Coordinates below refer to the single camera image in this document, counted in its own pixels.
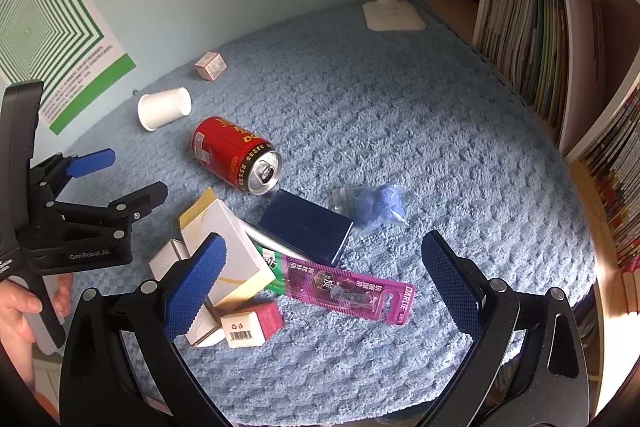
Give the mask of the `person's left hand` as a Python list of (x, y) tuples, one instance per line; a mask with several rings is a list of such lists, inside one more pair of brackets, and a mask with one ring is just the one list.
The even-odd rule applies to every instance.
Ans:
[(35, 391), (32, 345), (35, 336), (27, 324), (27, 313), (41, 311), (40, 300), (21, 285), (9, 280), (1, 283), (1, 343), (17, 373), (31, 392)]

